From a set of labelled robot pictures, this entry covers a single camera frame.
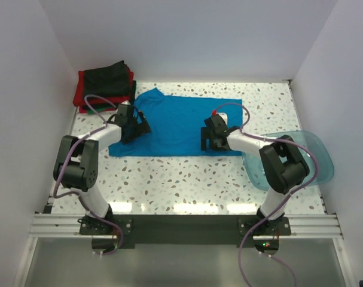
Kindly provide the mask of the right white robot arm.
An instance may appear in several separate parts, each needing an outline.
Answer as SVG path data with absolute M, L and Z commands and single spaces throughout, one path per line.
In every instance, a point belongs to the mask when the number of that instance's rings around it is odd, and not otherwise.
M 236 151 L 261 160 L 269 190 L 257 210 L 257 222 L 249 227 L 248 233 L 265 234 L 282 220 L 291 192 L 309 176 L 309 165 L 289 136 L 246 135 L 239 127 L 228 127 L 219 114 L 211 115 L 204 123 L 201 150 Z

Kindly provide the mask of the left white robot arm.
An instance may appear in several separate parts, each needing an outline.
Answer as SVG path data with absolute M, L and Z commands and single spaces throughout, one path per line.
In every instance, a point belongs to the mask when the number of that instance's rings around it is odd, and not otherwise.
M 78 197 L 86 215 L 79 223 L 92 232 L 122 236 L 110 204 L 98 187 L 99 152 L 112 144 L 129 144 L 151 132 L 144 113 L 133 105 L 119 104 L 103 125 L 84 135 L 62 138 L 53 170 L 53 198 Z

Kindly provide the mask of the blue t shirt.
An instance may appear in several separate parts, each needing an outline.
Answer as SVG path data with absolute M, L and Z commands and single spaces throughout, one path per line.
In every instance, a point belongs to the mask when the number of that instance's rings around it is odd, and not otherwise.
M 186 97 L 163 94 L 154 88 L 140 94 L 135 106 L 144 113 L 151 128 L 131 143 L 110 145 L 111 157 L 237 156 L 238 151 L 201 150 L 201 128 L 216 108 L 227 114 L 228 126 L 243 123 L 240 99 Z

